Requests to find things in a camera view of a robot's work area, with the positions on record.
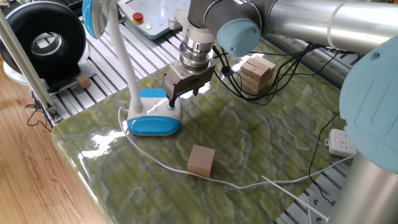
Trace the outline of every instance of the white plastic casing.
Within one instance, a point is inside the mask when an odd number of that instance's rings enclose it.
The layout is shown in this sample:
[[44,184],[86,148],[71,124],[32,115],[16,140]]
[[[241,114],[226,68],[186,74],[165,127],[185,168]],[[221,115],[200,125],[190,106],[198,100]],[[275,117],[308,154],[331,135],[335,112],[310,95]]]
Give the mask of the white plastic casing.
[[332,129],[329,138],[325,140],[329,146],[329,153],[334,156],[349,157],[356,154],[356,147],[351,142],[345,131]]

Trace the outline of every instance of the wooden block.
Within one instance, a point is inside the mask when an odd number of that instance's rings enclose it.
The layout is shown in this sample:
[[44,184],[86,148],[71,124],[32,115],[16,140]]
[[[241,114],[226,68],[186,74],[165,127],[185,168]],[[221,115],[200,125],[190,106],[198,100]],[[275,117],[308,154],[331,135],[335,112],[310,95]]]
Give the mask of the wooden block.
[[88,88],[91,86],[91,82],[90,79],[88,78],[87,75],[79,75],[77,78],[77,82],[79,83],[79,85],[84,89],[84,88]]
[[241,66],[241,71],[249,76],[250,78],[260,82],[263,75],[265,75],[265,71],[257,68],[247,62],[244,62]]
[[210,178],[215,152],[214,149],[193,145],[188,160],[188,171]]
[[242,73],[241,75],[242,75],[242,76],[245,76],[245,77],[248,77],[248,78],[251,80],[251,82],[253,83],[253,85],[261,85],[261,84],[267,82],[267,81],[268,81],[269,79],[271,79],[272,76],[273,76],[271,70],[268,70],[268,72],[266,72],[266,74],[261,78],[260,81],[259,81],[259,80],[252,79],[251,77],[249,77],[249,76],[246,75],[245,73]]
[[265,58],[263,58],[261,56],[258,56],[258,55],[256,55],[254,57],[254,59],[257,60],[258,62],[263,63],[267,67],[269,67],[272,70],[272,72],[275,71],[276,65],[274,63],[272,63],[272,62],[268,61],[267,59],[265,59]]
[[267,88],[271,84],[272,80],[261,83],[260,85],[250,77],[242,75],[242,84],[250,88],[253,92],[259,93],[261,90]]
[[261,70],[263,70],[265,72],[268,72],[269,70],[271,70],[267,65],[261,63],[260,61],[254,59],[254,58],[249,58],[246,62],[257,67],[257,68],[260,68]]

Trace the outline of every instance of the green marble mat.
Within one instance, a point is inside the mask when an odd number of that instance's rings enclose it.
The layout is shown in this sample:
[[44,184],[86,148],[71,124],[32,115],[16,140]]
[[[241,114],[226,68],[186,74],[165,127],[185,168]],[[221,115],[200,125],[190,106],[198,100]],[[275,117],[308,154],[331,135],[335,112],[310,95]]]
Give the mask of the green marble mat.
[[[262,40],[256,51],[281,53]],[[264,56],[280,65],[289,57]],[[244,58],[229,58],[233,64]],[[160,88],[165,67],[139,82]],[[298,73],[311,73],[299,66]],[[182,125],[171,136],[139,137],[143,150],[183,169],[193,144],[216,150],[211,178],[236,185],[298,179],[306,175],[321,128],[338,111],[339,89],[322,78],[297,75],[267,106],[232,95],[216,77],[200,94],[183,95]],[[98,205],[118,223],[272,223],[293,200],[271,185],[236,190],[164,169],[142,156],[124,137],[118,108],[128,108],[124,89],[58,123],[53,141],[92,191]],[[337,118],[323,133],[342,128]],[[313,171],[333,158],[320,146]],[[300,195],[310,182],[284,187]]]

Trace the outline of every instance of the wooden floor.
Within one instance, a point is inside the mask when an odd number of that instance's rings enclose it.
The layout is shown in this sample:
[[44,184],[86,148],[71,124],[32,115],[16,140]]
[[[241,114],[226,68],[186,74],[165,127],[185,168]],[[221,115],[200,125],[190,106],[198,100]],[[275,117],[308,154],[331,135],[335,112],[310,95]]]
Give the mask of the wooden floor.
[[[84,187],[58,155],[51,133],[26,122],[34,101],[12,82],[0,58],[0,224],[103,223]],[[42,114],[34,116],[44,121]]]

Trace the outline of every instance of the white stand pole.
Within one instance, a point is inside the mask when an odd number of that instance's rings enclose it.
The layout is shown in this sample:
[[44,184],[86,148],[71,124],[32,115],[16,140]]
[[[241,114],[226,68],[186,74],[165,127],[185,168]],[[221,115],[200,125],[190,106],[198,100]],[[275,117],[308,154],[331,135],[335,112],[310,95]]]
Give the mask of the white stand pole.
[[136,73],[134,72],[134,67],[131,64],[129,54],[127,53],[126,46],[124,45],[122,35],[120,33],[116,0],[109,0],[108,7],[109,36],[124,73],[126,74],[126,81],[131,95],[132,108],[134,112],[140,113],[144,108],[144,105],[142,104],[139,94]]

